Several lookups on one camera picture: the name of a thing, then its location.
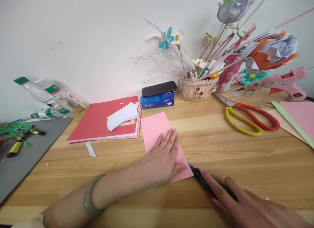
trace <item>hand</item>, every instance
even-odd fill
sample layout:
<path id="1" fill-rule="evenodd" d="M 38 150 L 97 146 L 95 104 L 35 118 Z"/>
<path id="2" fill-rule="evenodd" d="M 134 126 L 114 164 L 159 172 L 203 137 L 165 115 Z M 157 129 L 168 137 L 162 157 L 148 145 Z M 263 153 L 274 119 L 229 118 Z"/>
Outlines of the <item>hand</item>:
<path id="1" fill-rule="evenodd" d="M 252 192 L 242 189 L 233 178 L 226 177 L 225 185 L 239 200 L 234 201 L 209 173 L 202 168 L 200 172 L 219 199 L 213 199 L 213 203 L 235 227 L 312 227 L 292 209 L 263 200 Z"/>
<path id="2" fill-rule="evenodd" d="M 175 164 L 177 155 L 174 152 L 178 153 L 179 145 L 180 136 L 177 136 L 176 129 L 170 129 L 164 138 L 162 134 L 158 137 L 139 163 L 147 187 L 157 188 L 168 184 L 178 172 L 186 168 L 184 164 Z"/>

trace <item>hot glue gun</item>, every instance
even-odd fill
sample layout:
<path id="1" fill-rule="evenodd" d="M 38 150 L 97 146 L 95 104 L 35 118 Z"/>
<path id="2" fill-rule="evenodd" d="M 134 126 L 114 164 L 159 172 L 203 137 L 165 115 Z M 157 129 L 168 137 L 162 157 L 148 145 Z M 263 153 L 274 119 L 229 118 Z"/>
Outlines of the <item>hot glue gun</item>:
<path id="1" fill-rule="evenodd" d="M 287 100 L 289 101 L 302 101 L 302 100 L 310 100 L 313 101 L 312 98 L 307 97 L 305 91 L 303 91 L 300 87 L 298 87 L 295 82 L 297 80 L 301 80 L 306 77 L 307 69 L 300 67 L 297 69 L 291 70 L 290 73 L 279 75 L 275 74 L 270 77 L 263 78 L 256 82 L 252 82 L 241 89 L 236 91 L 255 91 L 264 88 L 270 88 L 270 94 L 284 91 L 288 94 Z"/>

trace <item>scissors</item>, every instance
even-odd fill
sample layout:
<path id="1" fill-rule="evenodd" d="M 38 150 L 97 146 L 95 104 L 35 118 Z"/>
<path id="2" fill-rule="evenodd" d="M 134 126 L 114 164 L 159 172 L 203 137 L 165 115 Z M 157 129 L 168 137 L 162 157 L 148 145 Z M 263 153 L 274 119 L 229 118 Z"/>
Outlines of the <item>scissors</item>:
<path id="1" fill-rule="evenodd" d="M 201 183 L 202 187 L 209 193 L 211 194 L 215 199 L 217 199 L 217 196 L 215 195 L 215 193 L 213 192 L 213 190 L 210 188 L 209 184 L 207 184 L 207 182 L 205 181 L 205 179 L 203 178 L 201 172 L 199 171 L 198 168 L 194 167 L 193 165 L 191 165 L 189 163 L 189 166 L 194 174 L 194 177 L 196 179 L 199 180 L 199 182 Z M 215 181 L 218 182 L 218 184 L 235 200 L 238 201 L 238 198 L 234 195 L 234 193 L 232 193 L 232 191 L 225 186 L 223 183 L 221 183 L 220 181 L 218 181 L 215 177 L 213 177 L 215 179 Z"/>
<path id="2" fill-rule="evenodd" d="M 225 104 L 225 118 L 227 120 L 227 122 L 233 127 L 235 128 L 236 130 L 244 133 L 244 134 L 247 134 L 247 135 L 251 135 L 251 136 L 259 136 L 261 134 L 263 134 L 263 130 L 266 130 L 266 131 L 276 131 L 280 128 L 280 124 L 278 122 L 278 120 L 272 116 L 271 114 L 267 113 L 266 111 L 264 110 L 261 110 L 257 107 L 254 107 L 254 106 L 251 106 L 251 105 L 246 105 L 246 104 L 241 104 L 241 103 L 234 103 L 232 102 L 231 100 L 228 100 L 227 98 L 217 94 L 217 93 L 214 93 L 214 95 L 219 99 L 221 100 L 224 104 Z M 236 109 L 239 109 L 241 110 L 242 112 L 244 112 L 247 116 L 250 117 L 250 120 L 240 116 L 239 114 L 237 114 L 233 109 L 232 107 L 235 107 Z M 262 123 L 261 121 L 259 121 L 257 119 L 257 117 L 255 117 L 248 109 L 251 109 L 251 110 L 254 110 L 258 113 L 260 113 L 261 115 L 264 115 L 266 118 L 268 118 L 268 120 L 270 121 L 271 123 L 271 127 L 265 125 L 264 123 Z M 241 120 L 242 122 L 248 124 L 249 126 L 253 127 L 256 132 L 249 132 L 247 130 L 244 130 L 243 128 L 237 126 L 230 118 L 230 115 L 233 115 L 234 117 L 236 117 L 237 119 Z"/>

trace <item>jade bangle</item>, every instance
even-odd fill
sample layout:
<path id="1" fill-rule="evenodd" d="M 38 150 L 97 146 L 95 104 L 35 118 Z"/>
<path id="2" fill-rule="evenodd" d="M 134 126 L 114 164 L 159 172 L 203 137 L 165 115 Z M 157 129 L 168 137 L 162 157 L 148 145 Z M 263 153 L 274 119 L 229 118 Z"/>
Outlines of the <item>jade bangle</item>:
<path id="1" fill-rule="evenodd" d="M 105 209 L 97 209 L 95 208 L 92 203 L 91 203 L 91 190 L 93 185 L 95 184 L 96 181 L 98 181 L 98 179 L 104 177 L 106 174 L 101 174 L 97 177 L 95 177 L 88 185 L 84 194 L 84 209 L 85 212 L 90 215 L 91 217 L 95 217 L 98 216 L 99 214 L 101 214 L 103 211 L 106 210 Z"/>

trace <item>forearm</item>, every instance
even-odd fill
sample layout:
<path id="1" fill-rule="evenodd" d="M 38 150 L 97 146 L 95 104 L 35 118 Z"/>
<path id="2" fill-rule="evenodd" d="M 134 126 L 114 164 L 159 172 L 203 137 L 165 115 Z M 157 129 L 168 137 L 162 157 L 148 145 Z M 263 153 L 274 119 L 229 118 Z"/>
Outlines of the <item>forearm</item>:
<path id="1" fill-rule="evenodd" d="M 103 209 L 124 196 L 145 189 L 146 180 L 138 177 L 139 170 L 138 165 L 135 165 L 100 178 L 91 190 L 92 205 L 97 209 Z M 86 185 L 46 208 L 42 212 L 45 227 L 83 227 L 92 218 L 84 209 L 85 190 Z"/>

